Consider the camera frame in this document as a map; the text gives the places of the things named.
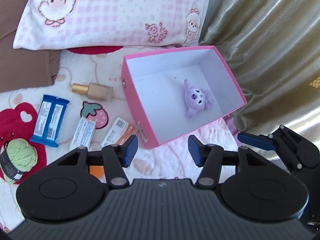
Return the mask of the white snack packet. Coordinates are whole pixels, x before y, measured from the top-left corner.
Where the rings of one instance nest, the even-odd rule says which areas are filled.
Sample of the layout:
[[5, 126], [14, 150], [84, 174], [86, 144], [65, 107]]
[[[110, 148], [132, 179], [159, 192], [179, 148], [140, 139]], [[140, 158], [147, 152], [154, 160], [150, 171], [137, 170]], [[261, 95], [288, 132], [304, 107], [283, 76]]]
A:
[[95, 121], [82, 117], [78, 122], [69, 150], [72, 151], [78, 147], [89, 148], [95, 127]]

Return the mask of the gold cap foundation bottle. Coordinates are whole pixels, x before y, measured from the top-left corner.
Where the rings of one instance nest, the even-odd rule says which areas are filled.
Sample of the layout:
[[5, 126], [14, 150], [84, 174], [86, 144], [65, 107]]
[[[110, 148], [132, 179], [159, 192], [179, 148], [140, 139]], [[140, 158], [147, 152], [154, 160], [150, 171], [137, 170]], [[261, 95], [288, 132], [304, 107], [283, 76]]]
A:
[[72, 92], [87, 96], [92, 100], [110, 101], [112, 99], [113, 87], [90, 83], [89, 85], [81, 85], [74, 83], [71, 85]]

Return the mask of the blue snack packet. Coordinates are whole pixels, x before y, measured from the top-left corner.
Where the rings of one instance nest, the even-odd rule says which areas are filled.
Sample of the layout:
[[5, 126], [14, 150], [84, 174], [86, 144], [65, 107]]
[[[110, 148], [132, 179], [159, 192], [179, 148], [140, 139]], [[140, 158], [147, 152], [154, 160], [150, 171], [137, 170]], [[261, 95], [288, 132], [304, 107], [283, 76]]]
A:
[[57, 137], [69, 100], [52, 95], [44, 95], [38, 112], [31, 142], [58, 147]]

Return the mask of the green yarn ball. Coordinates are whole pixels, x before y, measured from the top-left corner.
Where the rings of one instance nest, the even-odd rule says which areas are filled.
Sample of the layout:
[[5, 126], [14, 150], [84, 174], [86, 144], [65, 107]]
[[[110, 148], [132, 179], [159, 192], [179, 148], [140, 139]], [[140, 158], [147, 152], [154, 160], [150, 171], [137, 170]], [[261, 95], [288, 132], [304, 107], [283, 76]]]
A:
[[6, 182], [14, 184], [37, 164], [37, 150], [25, 139], [6, 142], [1, 148], [1, 172]]

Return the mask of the bear pattern white blanket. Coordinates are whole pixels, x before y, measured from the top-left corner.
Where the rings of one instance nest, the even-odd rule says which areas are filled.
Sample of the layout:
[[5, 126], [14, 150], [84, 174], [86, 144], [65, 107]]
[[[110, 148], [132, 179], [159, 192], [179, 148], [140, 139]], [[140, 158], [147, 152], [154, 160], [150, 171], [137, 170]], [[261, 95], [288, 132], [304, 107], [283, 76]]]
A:
[[[109, 124], [95, 131], [89, 148], [92, 151], [100, 150], [101, 142], [115, 118], [121, 117], [128, 122], [135, 123], [120, 81], [123, 57], [127, 54], [160, 49], [159, 47], [130, 46], [100, 55], [80, 55], [64, 50], [61, 52], [60, 69], [53, 86], [18, 89], [1, 93], [1, 111], [7, 108], [14, 109], [18, 104], [27, 102], [37, 112], [44, 94], [69, 100], [57, 139], [59, 147], [45, 146], [46, 166], [69, 151], [75, 129], [80, 120], [83, 101], [94, 102], [93, 100], [87, 100], [84, 96], [72, 93], [71, 84], [93, 82], [112, 86], [114, 87], [112, 100], [110, 102], [99, 102], [108, 114]], [[218, 119], [194, 133], [202, 142], [215, 143], [225, 150], [234, 151], [238, 146], [229, 127], [228, 119]], [[195, 181], [201, 169], [195, 166], [187, 150], [187, 135], [153, 150], [144, 148], [139, 130], [137, 130], [136, 135], [139, 139], [139, 150], [130, 167], [125, 170], [130, 182], [133, 178], [191, 178]], [[7, 183], [1, 178], [1, 229], [6, 233], [9, 233], [24, 220], [16, 202], [17, 187], [18, 185]]]

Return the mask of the purple plush toy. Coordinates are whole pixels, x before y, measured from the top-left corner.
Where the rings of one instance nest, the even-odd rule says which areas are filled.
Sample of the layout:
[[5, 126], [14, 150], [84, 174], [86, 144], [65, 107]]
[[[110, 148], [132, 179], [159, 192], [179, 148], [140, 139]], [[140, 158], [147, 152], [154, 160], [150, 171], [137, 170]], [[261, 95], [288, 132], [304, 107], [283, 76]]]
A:
[[187, 116], [189, 118], [195, 116], [197, 113], [213, 107], [214, 101], [210, 92], [205, 89], [196, 88], [192, 86], [190, 82], [184, 80], [184, 99], [188, 109]]

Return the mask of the pink storage box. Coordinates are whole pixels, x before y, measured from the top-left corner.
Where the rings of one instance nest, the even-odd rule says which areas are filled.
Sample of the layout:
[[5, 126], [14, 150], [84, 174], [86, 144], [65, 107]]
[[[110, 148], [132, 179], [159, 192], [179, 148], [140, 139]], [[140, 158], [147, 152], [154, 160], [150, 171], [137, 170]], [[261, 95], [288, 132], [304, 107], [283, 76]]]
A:
[[[193, 132], [247, 101], [215, 46], [181, 47], [125, 55], [123, 90], [144, 146], [152, 149]], [[184, 82], [209, 93], [213, 106], [189, 117]]]

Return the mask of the olive green curtain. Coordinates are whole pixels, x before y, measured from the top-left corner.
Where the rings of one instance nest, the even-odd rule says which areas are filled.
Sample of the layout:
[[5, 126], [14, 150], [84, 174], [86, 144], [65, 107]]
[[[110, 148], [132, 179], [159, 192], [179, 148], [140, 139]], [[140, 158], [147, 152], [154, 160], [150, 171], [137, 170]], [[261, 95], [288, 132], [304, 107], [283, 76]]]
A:
[[217, 47], [242, 88], [238, 131], [284, 125], [319, 144], [319, 0], [209, 0], [200, 41]]

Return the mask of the brown pillow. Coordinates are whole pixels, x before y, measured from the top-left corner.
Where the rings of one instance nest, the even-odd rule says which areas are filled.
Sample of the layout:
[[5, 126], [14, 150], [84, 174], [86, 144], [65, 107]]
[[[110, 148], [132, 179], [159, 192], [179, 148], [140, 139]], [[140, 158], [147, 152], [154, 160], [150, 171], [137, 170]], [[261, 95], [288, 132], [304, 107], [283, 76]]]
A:
[[1, 92], [51, 86], [60, 66], [60, 51], [13, 49], [28, 0], [1, 0]]

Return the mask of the pink checkered cartoon pillow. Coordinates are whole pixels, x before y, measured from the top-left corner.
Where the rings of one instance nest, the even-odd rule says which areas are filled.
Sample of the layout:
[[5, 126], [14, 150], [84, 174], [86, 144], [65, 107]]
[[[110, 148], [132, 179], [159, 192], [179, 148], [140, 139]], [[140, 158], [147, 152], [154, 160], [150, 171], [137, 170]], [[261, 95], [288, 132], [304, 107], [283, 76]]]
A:
[[15, 49], [195, 46], [209, 0], [28, 0]]

